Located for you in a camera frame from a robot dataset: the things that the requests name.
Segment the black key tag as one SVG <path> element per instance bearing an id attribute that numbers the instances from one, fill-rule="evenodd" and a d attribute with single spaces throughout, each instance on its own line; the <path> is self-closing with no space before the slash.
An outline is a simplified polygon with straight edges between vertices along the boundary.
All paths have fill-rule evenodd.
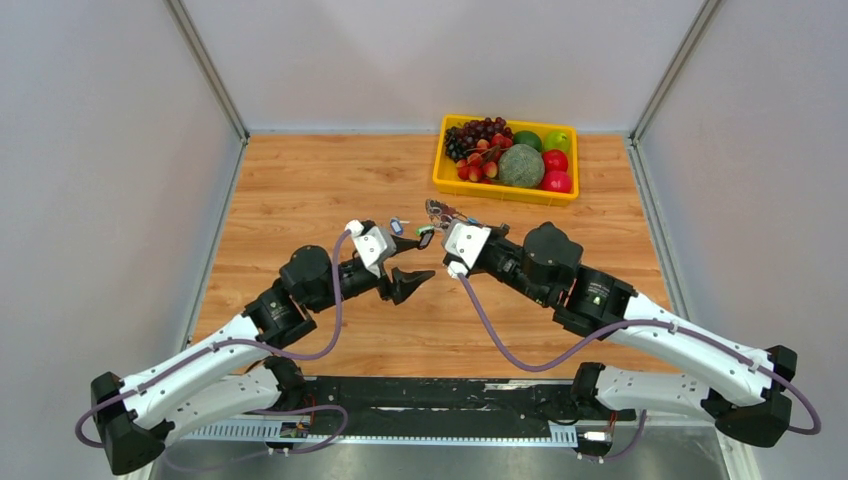
<path id="1" fill-rule="evenodd" d="M 418 250 L 426 249 L 431 244 L 434 235 L 435 235 L 435 230 L 433 229 L 431 232 L 427 232 L 423 236 L 419 237 L 417 249 Z"/>

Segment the metal key organizer blue handle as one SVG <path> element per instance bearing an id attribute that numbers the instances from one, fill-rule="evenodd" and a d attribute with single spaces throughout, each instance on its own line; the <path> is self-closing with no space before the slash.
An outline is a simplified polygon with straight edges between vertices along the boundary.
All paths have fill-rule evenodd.
<path id="1" fill-rule="evenodd" d="M 433 227 L 438 230 L 447 230 L 454 220 L 461 220 L 469 224 L 479 224 L 479 221 L 473 217 L 469 217 L 455 207 L 436 199 L 427 199 L 425 201 L 425 211 Z"/>

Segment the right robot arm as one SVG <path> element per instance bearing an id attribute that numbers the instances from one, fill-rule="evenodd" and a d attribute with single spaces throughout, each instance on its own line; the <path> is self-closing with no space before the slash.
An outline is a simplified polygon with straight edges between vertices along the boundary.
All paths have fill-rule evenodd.
<path id="1" fill-rule="evenodd" d="M 789 430 L 792 401 L 784 392 L 797 355 L 761 349 L 699 327 L 661 307 L 632 285 L 581 262 L 583 248 L 554 224 L 532 229 L 522 244 L 495 229 L 459 219 L 442 241 L 448 272 L 463 286 L 486 273 L 553 311 L 553 321 L 586 342 L 606 340 L 649 353 L 676 375 L 584 364 L 571 403 L 584 417 L 605 409 L 655 410 L 710 421 L 723 434 L 770 448 Z"/>

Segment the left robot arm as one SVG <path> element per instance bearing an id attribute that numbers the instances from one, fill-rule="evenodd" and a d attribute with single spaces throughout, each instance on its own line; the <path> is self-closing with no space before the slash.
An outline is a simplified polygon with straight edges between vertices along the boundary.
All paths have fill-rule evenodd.
<path id="1" fill-rule="evenodd" d="M 431 270 L 388 270 L 397 254 L 423 250 L 433 234 L 403 238 L 372 221 L 350 221 L 332 250 L 305 245 L 271 286 L 215 333 L 175 356 L 128 376 L 107 371 L 90 383 L 91 408 L 78 440 L 104 452 L 116 476 L 159 458 L 184 435 L 234 415 L 274 406 L 297 412 L 306 399 L 298 361 L 320 359 L 337 344 L 342 304 L 368 291 L 399 305 Z M 313 314 L 335 310 L 329 343 L 309 356 L 289 346 L 316 330 Z"/>

